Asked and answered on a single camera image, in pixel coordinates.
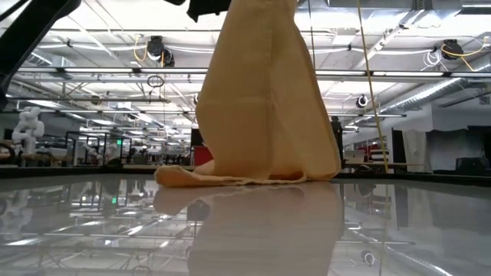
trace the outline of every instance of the glossy white floor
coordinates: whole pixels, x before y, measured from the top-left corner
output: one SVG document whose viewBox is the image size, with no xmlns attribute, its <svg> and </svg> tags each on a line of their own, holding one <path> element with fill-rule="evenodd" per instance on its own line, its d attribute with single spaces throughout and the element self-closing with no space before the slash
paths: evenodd
<svg viewBox="0 0 491 276">
<path fill-rule="evenodd" d="M 0 180 L 19 183 L 35 186 L 0 193 L 0 275 L 457 276 L 486 275 L 491 263 L 484 188 L 359 180 L 159 189 L 138 175 Z"/>
</svg>

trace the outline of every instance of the tan fabric bag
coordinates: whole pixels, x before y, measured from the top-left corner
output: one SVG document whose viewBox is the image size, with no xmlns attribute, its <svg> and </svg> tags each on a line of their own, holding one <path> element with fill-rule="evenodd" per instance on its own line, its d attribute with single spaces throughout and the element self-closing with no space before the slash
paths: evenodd
<svg viewBox="0 0 491 276">
<path fill-rule="evenodd" d="M 196 116 L 214 160 L 186 172 L 162 166 L 164 186 L 327 180 L 338 148 L 296 0 L 232 0 L 199 96 Z"/>
</svg>

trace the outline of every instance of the red object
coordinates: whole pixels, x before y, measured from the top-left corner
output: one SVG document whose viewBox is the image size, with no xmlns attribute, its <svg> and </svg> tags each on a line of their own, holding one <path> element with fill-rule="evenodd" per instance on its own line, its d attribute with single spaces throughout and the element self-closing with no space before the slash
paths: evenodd
<svg viewBox="0 0 491 276">
<path fill-rule="evenodd" d="M 202 165 L 213 160 L 211 152 L 206 146 L 194 146 L 194 166 Z"/>
</svg>

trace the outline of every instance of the ceiling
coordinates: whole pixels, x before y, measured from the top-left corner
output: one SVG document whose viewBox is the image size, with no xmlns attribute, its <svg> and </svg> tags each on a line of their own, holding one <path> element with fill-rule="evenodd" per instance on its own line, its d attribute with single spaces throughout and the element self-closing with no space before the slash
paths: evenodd
<svg viewBox="0 0 491 276">
<path fill-rule="evenodd" d="M 7 9 L 13 0 L 0 3 L 0 12 Z M 364 70 L 363 43 L 360 36 L 358 14 L 353 8 L 329 8 L 324 2 L 312 0 L 311 17 L 305 5 L 300 7 L 295 23 L 302 32 L 302 37 L 311 49 L 312 60 L 318 70 Z M 83 0 L 80 8 L 69 16 L 58 20 L 48 34 L 42 39 L 35 53 L 42 57 L 64 57 L 76 67 L 156 67 L 148 58 L 138 61 L 133 47 L 144 47 L 151 35 L 162 35 L 163 43 L 172 51 L 176 67 L 208 67 L 214 47 L 219 39 L 219 30 L 226 17 L 226 12 L 219 16 L 206 15 L 195 23 L 186 15 L 188 2 L 182 6 L 171 5 L 162 0 Z M 481 49 L 483 39 L 491 31 L 490 15 L 458 15 L 458 10 L 411 11 L 407 8 L 372 8 L 363 10 L 364 29 L 367 48 L 370 49 L 386 37 L 385 46 L 371 57 L 371 70 L 391 71 L 455 71 L 462 68 L 463 61 L 442 59 L 434 66 L 425 65 L 428 51 L 439 47 L 444 39 L 456 39 L 466 53 Z M 0 24 L 2 30 L 7 28 L 18 12 Z M 397 30 L 397 26 L 407 19 L 413 22 L 406 29 Z M 488 47 L 466 60 L 471 62 L 488 54 Z M 136 50 L 138 57 L 143 50 Z M 49 74 L 18 74 L 21 81 L 37 84 L 54 95 L 42 94 L 44 97 L 59 96 L 61 82 L 40 82 L 38 79 L 50 77 Z M 146 84 L 138 87 L 130 80 L 119 83 L 94 82 L 75 89 L 72 97 L 141 98 L 143 92 L 153 89 L 153 95 L 170 103 L 134 102 L 135 110 L 193 111 L 193 98 L 201 91 L 203 77 L 191 83 L 180 81 L 186 75 L 169 76 L 166 84 L 153 89 Z M 73 81 L 67 89 L 73 90 L 82 82 Z M 402 97 L 406 92 L 422 84 L 417 81 L 375 81 L 373 92 L 376 102 L 383 105 Z M 318 82 L 322 98 L 329 112 L 364 113 L 367 110 L 356 108 L 356 98 L 370 95 L 366 80 L 350 81 L 320 80 Z M 70 103 L 84 109 L 108 110 L 107 103 L 91 106 L 90 103 Z M 191 127 L 196 124 L 193 115 L 187 119 L 182 115 L 155 115 L 155 120 L 171 127 Z M 128 123 L 117 120 L 117 123 Z"/>
</svg>

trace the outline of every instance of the yellow cable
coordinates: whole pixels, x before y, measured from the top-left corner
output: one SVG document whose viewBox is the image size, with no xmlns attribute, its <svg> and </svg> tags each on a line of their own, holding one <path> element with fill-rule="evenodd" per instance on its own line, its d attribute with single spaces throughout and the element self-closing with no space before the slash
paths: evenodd
<svg viewBox="0 0 491 276">
<path fill-rule="evenodd" d="M 477 53 L 481 52 L 484 49 L 484 44 L 483 44 L 483 46 L 481 46 L 481 48 L 479 50 L 474 51 L 472 53 L 469 53 L 469 54 L 455 54 L 455 53 L 452 53 L 452 52 L 449 52 L 449 51 L 445 50 L 444 49 L 445 46 L 447 46 L 447 45 L 446 44 L 443 44 L 442 47 L 440 48 L 443 53 L 449 54 L 449 55 L 454 56 L 454 57 L 459 57 L 459 58 L 461 58 L 461 57 L 470 57 L 471 55 L 477 54 Z"/>
<path fill-rule="evenodd" d="M 361 0 L 358 0 L 358 17 L 360 18 L 360 30 L 361 30 L 361 40 L 363 41 L 363 54 L 365 57 L 365 66 L 367 68 L 367 77 L 368 77 L 368 85 L 370 87 L 370 97 L 371 97 L 371 106 L 374 111 L 374 116 L 375 116 L 375 122 L 377 123 L 377 131 L 378 131 L 378 138 L 381 141 L 382 145 L 382 153 L 384 155 L 384 168 L 385 168 L 385 173 L 389 173 L 389 164 L 387 162 L 387 154 L 385 153 L 385 144 L 384 144 L 384 138 L 382 137 L 382 129 L 381 129 L 381 122 L 378 118 L 377 114 L 377 106 L 375 104 L 375 97 L 374 97 L 374 88 L 372 87 L 371 83 L 371 75 L 370 75 L 370 65 L 368 64 L 368 55 L 367 55 L 367 43 L 365 41 L 365 33 L 363 30 L 363 19 L 361 17 Z M 388 206 L 389 206 L 389 186 L 385 185 L 385 204 L 384 204 L 384 238 L 382 239 L 382 255 L 381 255 L 381 265 L 378 268 L 378 275 L 382 275 L 382 267 L 384 266 L 384 258 L 385 258 L 385 241 L 387 240 L 387 212 L 388 212 Z"/>
<path fill-rule="evenodd" d="M 138 54 L 137 54 L 137 45 L 138 45 L 138 41 L 140 40 L 140 36 L 137 36 L 137 39 L 135 41 L 135 48 L 133 49 L 133 54 L 135 56 L 135 58 L 138 60 L 138 61 L 145 61 L 145 59 L 147 58 L 147 44 L 148 44 L 148 41 L 147 43 L 145 44 L 145 52 L 143 53 L 143 58 L 140 58 L 138 57 Z"/>
<path fill-rule="evenodd" d="M 470 69 L 472 72 L 475 72 L 474 68 L 473 68 L 472 66 L 470 66 L 469 62 L 467 62 L 465 58 L 463 58 L 463 57 L 460 57 L 460 58 L 462 58 L 463 63 L 465 63 L 465 64 L 467 65 L 467 67 L 468 67 L 468 68 L 469 68 L 469 69 Z"/>
</svg>

